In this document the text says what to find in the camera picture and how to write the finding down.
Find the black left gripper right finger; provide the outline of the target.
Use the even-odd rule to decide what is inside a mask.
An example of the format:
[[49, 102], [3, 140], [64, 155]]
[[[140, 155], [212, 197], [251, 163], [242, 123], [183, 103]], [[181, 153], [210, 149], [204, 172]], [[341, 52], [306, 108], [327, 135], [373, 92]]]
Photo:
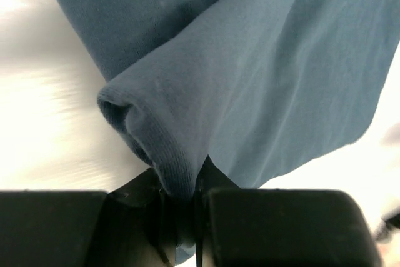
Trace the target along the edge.
[[207, 158], [195, 193], [198, 266], [382, 266], [345, 192], [242, 189]]

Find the teal blue t-shirt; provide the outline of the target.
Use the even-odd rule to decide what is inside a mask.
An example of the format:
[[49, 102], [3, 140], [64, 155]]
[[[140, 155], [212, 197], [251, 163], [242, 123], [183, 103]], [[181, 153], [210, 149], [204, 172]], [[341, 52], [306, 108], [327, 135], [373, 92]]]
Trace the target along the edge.
[[57, 1], [107, 122], [181, 199], [207, 157], [258, 188], [357, 141], [399, 44], [399, 0]]

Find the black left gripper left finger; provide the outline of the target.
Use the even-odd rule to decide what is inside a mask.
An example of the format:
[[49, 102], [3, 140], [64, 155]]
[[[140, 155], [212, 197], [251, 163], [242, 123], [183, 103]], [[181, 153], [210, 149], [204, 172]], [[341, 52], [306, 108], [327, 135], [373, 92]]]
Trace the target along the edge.
[[2, 191], [2, 266], [174, 266], [175, 225], [151, 169], [119, 189]]

